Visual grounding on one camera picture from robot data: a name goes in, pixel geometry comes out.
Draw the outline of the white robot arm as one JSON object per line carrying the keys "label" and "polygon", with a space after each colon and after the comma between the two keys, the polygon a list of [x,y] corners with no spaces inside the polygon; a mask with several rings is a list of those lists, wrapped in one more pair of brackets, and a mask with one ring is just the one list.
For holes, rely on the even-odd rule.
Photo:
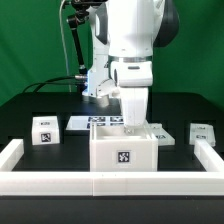
{"label": "white robot arm", "polygon": [[124,128],[132,132],[146,121],[153,49],[177,35],[177,9],[173,0],[104,0],[89,13],[93,64],[84,94],[117,97]]}

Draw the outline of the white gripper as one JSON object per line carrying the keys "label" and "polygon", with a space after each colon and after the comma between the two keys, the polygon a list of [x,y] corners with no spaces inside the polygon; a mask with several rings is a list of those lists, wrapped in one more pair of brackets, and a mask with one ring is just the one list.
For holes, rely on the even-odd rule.
{"label": "white gripper", "polygon": [[113,78],[120,93],[124,132],[131,134],[128,127],[132,127],[139,134],[146,119],[148,88],[153,84],[152,62],[114,62]]}

